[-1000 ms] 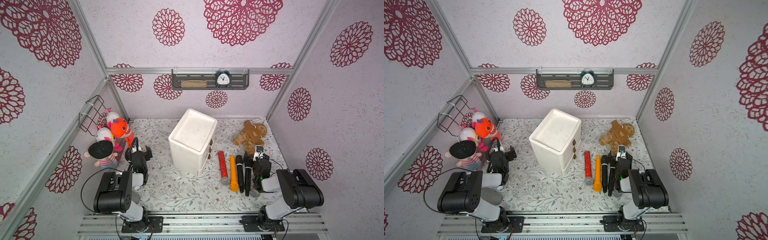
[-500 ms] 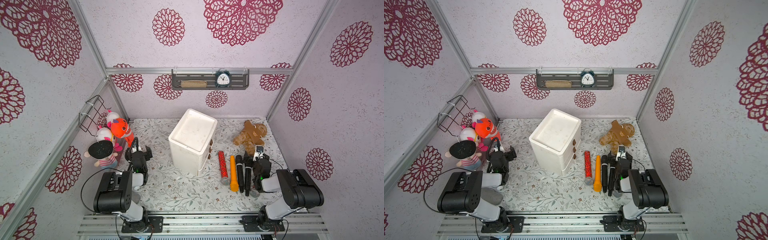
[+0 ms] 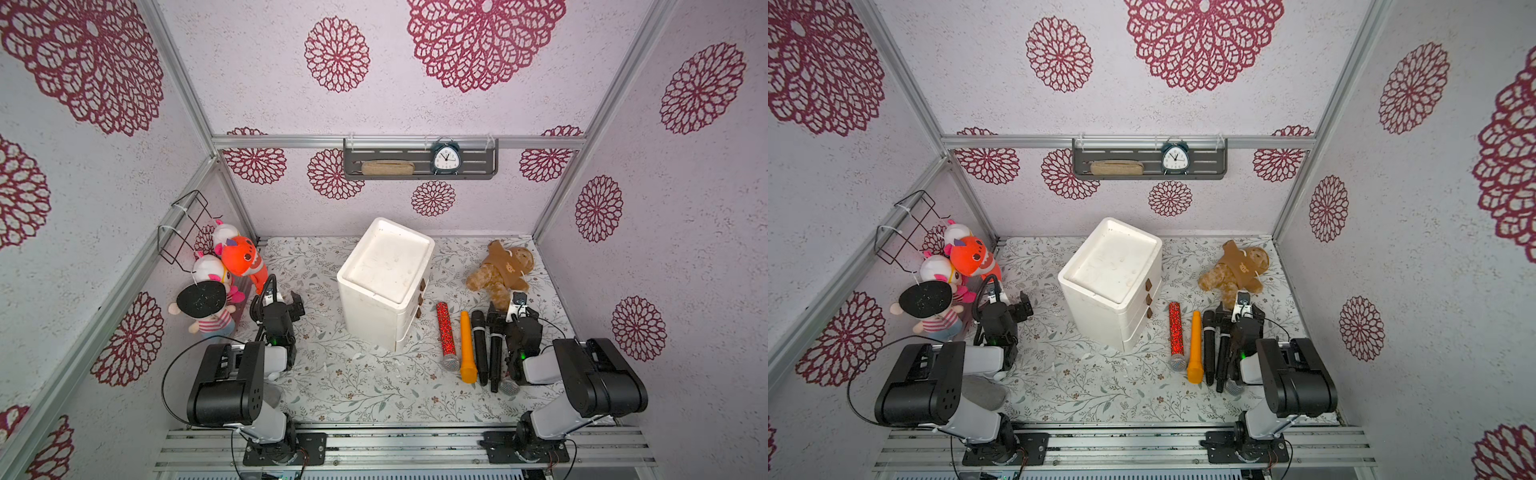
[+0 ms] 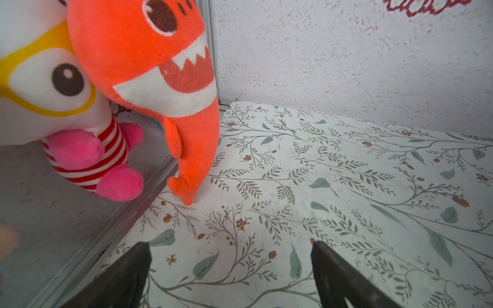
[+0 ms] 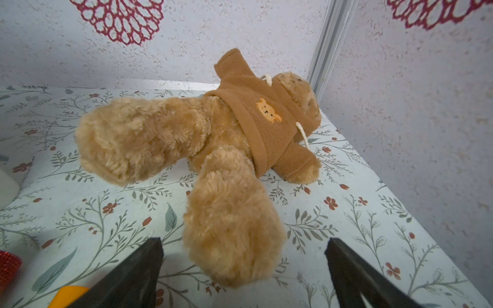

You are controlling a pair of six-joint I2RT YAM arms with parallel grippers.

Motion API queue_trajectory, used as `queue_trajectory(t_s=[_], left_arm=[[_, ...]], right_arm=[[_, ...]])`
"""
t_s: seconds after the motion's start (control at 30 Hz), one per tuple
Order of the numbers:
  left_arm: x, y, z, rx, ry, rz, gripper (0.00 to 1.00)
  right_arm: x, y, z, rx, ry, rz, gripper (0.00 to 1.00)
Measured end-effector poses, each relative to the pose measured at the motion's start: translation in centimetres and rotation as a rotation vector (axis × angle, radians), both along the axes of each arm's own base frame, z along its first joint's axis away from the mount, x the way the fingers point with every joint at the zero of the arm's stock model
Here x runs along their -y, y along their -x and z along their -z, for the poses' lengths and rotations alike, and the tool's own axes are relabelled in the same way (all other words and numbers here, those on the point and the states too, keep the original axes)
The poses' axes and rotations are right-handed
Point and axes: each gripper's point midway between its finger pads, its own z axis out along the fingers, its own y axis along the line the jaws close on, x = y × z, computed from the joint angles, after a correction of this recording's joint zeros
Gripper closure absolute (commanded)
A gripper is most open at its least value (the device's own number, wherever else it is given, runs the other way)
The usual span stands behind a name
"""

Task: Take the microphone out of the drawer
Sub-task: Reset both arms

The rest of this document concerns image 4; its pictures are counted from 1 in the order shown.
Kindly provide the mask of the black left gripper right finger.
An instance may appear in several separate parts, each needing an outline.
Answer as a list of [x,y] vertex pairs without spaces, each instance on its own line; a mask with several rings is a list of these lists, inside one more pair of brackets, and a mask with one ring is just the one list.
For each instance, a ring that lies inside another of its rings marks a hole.
[[311,263],[322,307],[400,308],[325,242],[313,244]]

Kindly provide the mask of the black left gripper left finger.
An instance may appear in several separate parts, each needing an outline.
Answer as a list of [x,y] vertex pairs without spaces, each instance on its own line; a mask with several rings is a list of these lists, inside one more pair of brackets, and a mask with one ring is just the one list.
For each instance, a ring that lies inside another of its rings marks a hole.
[[151,260],[150,244],[138,242],[62,308],[139,307]]

